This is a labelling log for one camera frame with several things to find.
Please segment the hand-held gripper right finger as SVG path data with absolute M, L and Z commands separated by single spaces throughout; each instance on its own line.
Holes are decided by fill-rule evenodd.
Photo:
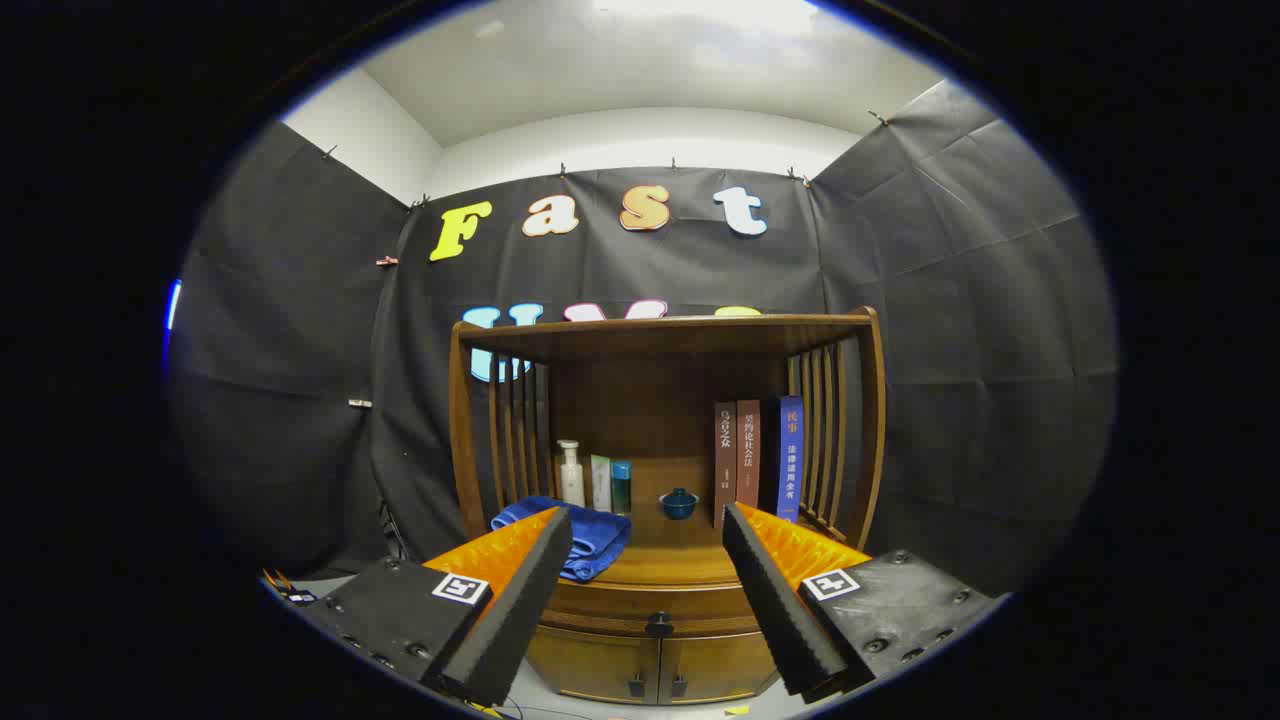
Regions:
M 924 664 L 1007 602 L 909 550 L 879 556 L 760 509 L 724 509 L 723 546 L 785 689 L 806 703 Z

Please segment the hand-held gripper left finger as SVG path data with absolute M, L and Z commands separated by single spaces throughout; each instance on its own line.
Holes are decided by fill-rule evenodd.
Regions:
M 298 611 L 369 664 L 493 706 L 509 693 L 571 546 L 570 511 L 547 509 L 428 562 L 380 559 Z

